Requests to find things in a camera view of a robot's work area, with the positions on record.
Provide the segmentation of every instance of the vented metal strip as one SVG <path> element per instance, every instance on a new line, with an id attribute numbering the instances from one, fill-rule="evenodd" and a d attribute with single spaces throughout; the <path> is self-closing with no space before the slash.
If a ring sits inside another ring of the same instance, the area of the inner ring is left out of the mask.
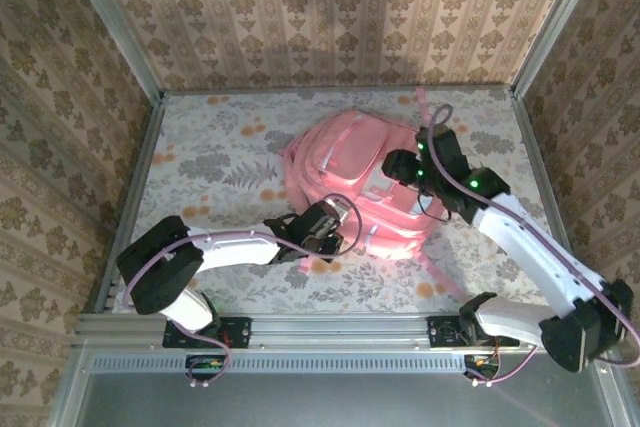
<path id="1" fill-rule="evenodd" d="M 184 373 L 186 354 L 100 354 L 92 374 Z M 229 372 L 242 374 L 458 373 L 463 355 L 452 354 L 236 354 Z"/>

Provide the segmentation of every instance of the floral wallpaper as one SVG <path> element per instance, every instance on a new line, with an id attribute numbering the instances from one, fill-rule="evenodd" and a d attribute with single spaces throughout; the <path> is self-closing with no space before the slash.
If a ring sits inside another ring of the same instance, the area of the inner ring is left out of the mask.
<path id="1" fill-rule="evenodd" d="M 150 111 L 89 0 L 0 0 L 0 425 L 43 426 Z"/>
<path id="2" fill-rule="evenodd" d="M 640 299 L 640 0 L 580 0 L 525 102 L 575 254 Z"/>
<path id="3" fill-rule="evenodd" d="M 164 90 L 509 84 L 553 0 L 116 0 Z"/>
<path id="4" fill-rule="evenodd" d="M 432 105 L 455 107 L 451 126 L 473 165 L 492 166 L 535 221 L 546 216 L 507 88 L 433 90 Z M 135 224 L 134 239 L 168 215 L 207 230 L 253 228 L 292 212 L 279 154 L 295 136 L 346 109 L 419 126 L 415 90 L 167 95 L 162 128 Z M 461 218 L 435 230 L 424 253 L 466 292 L 497 292 L 539 303 L 533 281 L 495 243 Z M 415 260 L 350 253 L 281 265 L 210 269 L 191 286 L 219 312 L 247 314 L 407 313 L 452 311 L 459 300 Z M 129 312 L 119 284 L 113 311 Z"/>

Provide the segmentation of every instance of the patterned wall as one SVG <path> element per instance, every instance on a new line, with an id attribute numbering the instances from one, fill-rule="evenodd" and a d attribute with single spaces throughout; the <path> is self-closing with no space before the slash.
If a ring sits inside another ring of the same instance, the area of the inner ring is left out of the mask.
<path id="1" fill-rule="evenodd" d="M 580 0 L 525 101 L 576 255 L 640 298 L 640 0 Z"/>
<path id="2" fill-rule="evenodd" d="M 0 425 L 44 425 L 150 106 L 89 0 L 0 0 Z"/>
<path id="3" fill-rule="evenodd" d="M 162 89 L 510 83 L 553 0 L 117 0 Z"/>

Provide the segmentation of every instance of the pink backpack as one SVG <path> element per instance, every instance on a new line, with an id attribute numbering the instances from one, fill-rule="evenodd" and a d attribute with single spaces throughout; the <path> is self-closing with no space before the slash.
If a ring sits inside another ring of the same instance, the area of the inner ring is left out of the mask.
<path id="1" fill-rule="evenodd" d="M 341 112 L 294 139 L 285 149 L 287 198 L 302 212 L 325 195 L 346 195 L 360 209 L 364 221 L 358 248 L 384 259 L 417 257 L 424 241 L 438 226 L 442 203 L 421 197 L 382 173 L 388 152 L 417 152 L 416 130 L 364 112 Z M 353 243 L 357 220 L 349 215 L 340 227 L 345 242 Z"/>

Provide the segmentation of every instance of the gray floral pattern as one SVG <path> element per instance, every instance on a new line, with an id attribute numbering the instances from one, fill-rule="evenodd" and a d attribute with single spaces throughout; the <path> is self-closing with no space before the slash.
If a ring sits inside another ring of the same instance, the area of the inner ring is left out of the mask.
<path id="1" fill-rule="evenodd" d="M 547 228 L 510 98 L 504 90 L 428 92 L 432 106 L 454 106 L 450 126 L 473 165 L 495 169 L 532 216 Z M 188 225 L 223 230 L 250 227 L 290 212 L 279 152 L 316 122 L 360 109 L 416 127 L 415 93 L 362 90 L 168 96 L 134 239 L 171 214 Z M 461 219 L 440 226 L 424 251 L 472 294 L 494 291 L 540 302 L 533 282 L 494 243 Z M 355 253 L 332 264 L 233 266 L 199 275 L 197 289 L 227 313 L 433 312 L 457 301 L 416 261 L 386 261 Z M 120 286 L 114 311 L 124 312 Z"/>

